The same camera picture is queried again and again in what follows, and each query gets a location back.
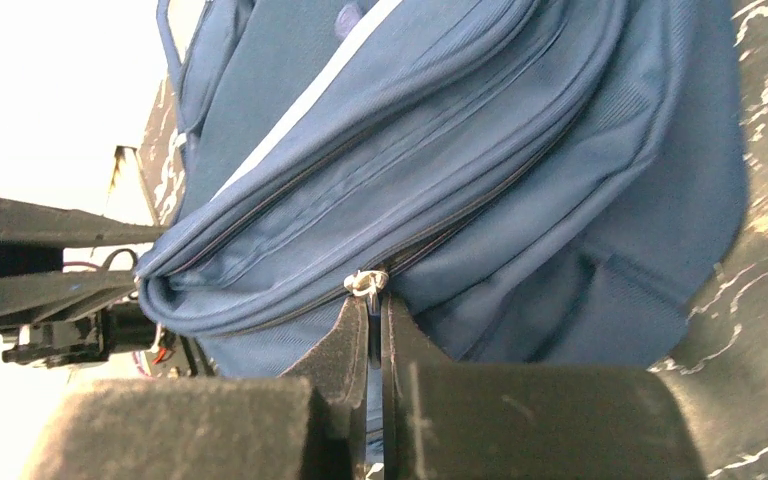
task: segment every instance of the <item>red wire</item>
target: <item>red wire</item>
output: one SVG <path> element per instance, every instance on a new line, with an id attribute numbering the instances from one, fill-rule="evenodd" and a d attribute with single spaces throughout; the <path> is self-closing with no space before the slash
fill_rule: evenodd
<path id="1" fill-rule="evenodd" d="M 151 362 L 152 365 L 157 365 L 158 363 L 163 361 L 163 357 L 166 356 L 166 348 L 161 347 L 160 350 L 157 352 L 157 357 L 154 358 L 154 361 Z"/>

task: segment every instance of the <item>marble surface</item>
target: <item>marble surface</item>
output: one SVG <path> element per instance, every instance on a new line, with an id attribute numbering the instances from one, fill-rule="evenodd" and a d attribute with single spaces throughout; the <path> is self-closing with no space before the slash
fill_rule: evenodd
<path id="1" fill-rule="evenodd" d="M 651 370 L 679 399 L 710 478 L 768 479 L 768 0 L 736 0 L 751 208 L 732 253 L 698 295 L 690 334 Z M 168 85 L 140 149 L 149 200 L 168 223 L 183 192 Z"/>

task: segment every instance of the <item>cable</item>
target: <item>cable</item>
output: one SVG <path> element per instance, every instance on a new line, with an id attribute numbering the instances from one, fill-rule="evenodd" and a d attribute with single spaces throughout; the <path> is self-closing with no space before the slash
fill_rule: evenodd
<path id="1" fill-rule="evenodd" d="M 172 358 L 172 355 L 175 355 L 175 350 L 170 350 L 166 347 L 161 347 L 160 351 L 157 352 L 157 357 L 154 359 L 153 362 L 151 362 L 151 364 L 157 365 L 157 364 L 163 363 L 169 360 L 170 358 Z"/>
<path id="2" fill-rule="evenodd" d="M 101 269 L 110 270 L 110 267 L 113 265 L 113 260 L 116 260 L 116 257 L 118 257 L 122 253 L 127 253 L 128 255 L 131 256 L 132 269 L 137 266 L 137 260 L 138 260 L 137 252 L 131 250 L 130 248 L 120 248 L 118 250 L 114 250 L 113 253 L 107 256 L 107 258 L 104 260 L 104 263 L 101 264 Z"/>
<path id="3" fill-rule="evenodd" d="M 90 268 L 93 270 L 101 269 L 100 266 L 92 262 L 63 262 L 63 268 L 72 268 L 72 267 L 84 267 L 84 268 Z"/>

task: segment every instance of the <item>zipper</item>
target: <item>zipper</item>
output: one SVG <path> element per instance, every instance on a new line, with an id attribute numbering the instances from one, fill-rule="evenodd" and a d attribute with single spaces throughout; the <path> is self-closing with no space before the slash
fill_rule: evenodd
<path id="1" fill-rule="evenodd" d="M 398 275 L 401 272 L 404 272 L 405 270 L 407 270 L 408 268 L 416 264 L 418 261 L 428 256 L 437 247 L 444 244 L 447 240 L 455 236 L 455 234 L 457 234 L 464 227 L 469 225 L 469 223 L 471 223 L 472 220 L 475 219 L 475 217 L 480 215 L 481 212 L 484 210 L 484 208 L 489 206 L 494 200 L 496 200 L 499 196 L 501 196 L 511 185 L 519 181 L 523 176 L 525 176 L 525 174 L 530 172 L 531 169 L 534 168 L 534 166 L 537 165 L 555 147 L 555 145 L 558 144 L 558 142 L 562 138 L 564 138 L 564 136 L 572 128 L 572 126 L 575 125 L 576 120 L 579 118 L 582 111 L 584 110 L 583 108 L 584 103 L 585 102 L 582 101 L 581 104 L 576 105 L 577 107 L 576 113 L 566 123 L 564 128 L 560 132 L 558 132 L 557 135 L 555 135 L 552 141 L 548 142 L 537 153 L 532 155 L 532 157 L 527 162 L 523 163 L 519 168 L 517 168 L 516 171 L 514 171 L 514 173 L 509 175 L 503 182 L 499 183 L 487 193 L 481 195 L 480 197 L 470 202 L 466 207 L 462 208 L 458 212 L 453 213 L 452 215 L 449 215 L 443 220 L 422 230 L 421 232 L 413 235 L 412 237 L 399 243 L 398 245 L 395 245 L 385 250 L 380 255 L 375 257 L 374 260 L 369 262 L 366 267 L 361 268 L 354 275 L 350 275 L 349 277 L 347 277 L 344 280 L 342 286 L 331 289 L 330 291 L 323 294 L 316 300 L 309 302 L 304 307 L 296 309 L 285 315 L 281 315 L 279 317 L 273 318 L 272 320 L 260 323 L 258 325 L 252 325 L 250 327 L 246 327 L 240 330 L 221 334 L 219 335 L 219 337 L 234 337 L 237 335 L 244 335 L 247 333 L 252 333 L 262 329 L 281 325 L 295 318 L 298 318 L 301 315 L 304 315 L 305 313 L 316 310 L 317 308 L 323 305 L 326 305 L 330 302 L 338 300 L 344 297 L 346 293 L 349 293 L 356 297 L 365 298 L 367 302 L 367 309 L 369 310 L 370 314 L 377 315 L 379 313 L 377 310 L 379 308 L 378 296 L 382 293 L 383 289 L 387 286 L 387 283 L 389 283 L 389 281 L 393 279 L 396 275 Z M 316 165 L 309 167 L 308 169 L 305 170 L 305 172 L 314 168 L 315 166 Z M 251 217 L 251 214 L 246 215 L 246 218 L 250 220 L 249 217 Z M 178 271 L 183 270 L 184 268 L 187 268 L 187 266 L 188 265 L 181 267 L 180 269 L 178 269 Z"/>
<path id="2" fill-rule="evenodd" d="M 298 185 L 299 183 L 307 179 L 317 170 L 319 170 L 326 164 L 330 163 L 335 157 L 342 155 L 343 153 L 346 152 L 346 150 L 360 143 L 363 139 L 365 139 L 372 133 L 372 130 L 373 130 L 373 127 L 369 127 L 361 131 L 360 133 L 356 134 L 355 136 L 353 136 L 352 138 L 350 138 L 349 140 L 341 144 L 335 150 L 332 150 L 329 154 L 324 155 L 322 158 L 314 162 L 312 165 L 302 170 L 298 175 L 294 176 L 292 180 L 285 183 L 281 188 L 277 189 L 271 195 L 266 197 L 262 202 L 257 204 L 254 208 L 246 212 L 245 215 L 241 216 L 236 221 L 234 221 L 234 223 L 232 223 L 228 228 L 223 230 L 221 234 L 217 235 L 217 237 L 214 238 L 209 244 L 207 244 L 207 246 L 201 249 L 201 251 L 199 251 L 191 259 L 187 260 L 180 267 L 169 272 L 168 275 L 181 273 L 182 271 L 187 270 L 193 265 L 196 265 L 199 261 L 209 256 L 213 252 L 221 249 L 223 246 L 225 246 L 225 244 L 228 241 L 230 241 L 233 238 L 236 232 L 246 228 L 246 226 L 248 226 L 249 223 L 254 221 L 255 218 L 257 218 L 257 216 L 260 213 L 262 213 L 264 210 L 268 209 L 269 207 L 274 205 L 276 202 L 281 200 L 281 198 L 283 198 L 287 192 L 292 190 L 296 185 Z"/>

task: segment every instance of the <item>black plastic part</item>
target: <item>black plastic part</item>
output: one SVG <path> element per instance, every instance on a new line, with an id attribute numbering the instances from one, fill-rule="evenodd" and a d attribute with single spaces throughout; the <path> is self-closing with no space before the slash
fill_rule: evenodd
<path id="1" fill-rule="evenodd" d="M 1 354 L 5 363 L 46 367 L 105 362 L 113 353 L 146 350 L 155 324 L 134 303 L 116 304 L 73 322 L 32 325 L 27 343 Z"/>
<path id="2" fill-rule="evenodd" d="M 24 478 L 349 479 L 327 419 L 306 378 L 103 381 L 60 406 Z"/>
<path id="3" fill-rule="evenodd" d="M 329 435 L 345 439 L 355 472 L 363 471 L 366 455 L 368 339 L 366 302 L 349 297 L 331 332 L 283 375 L 311 379 L 328 401 Z"/>
<path id="4" fill-rule="evenodd" d="M 382 334 L 387 479 L 705 478 L 644 370 L 455 363 L 392 297 Z"/>

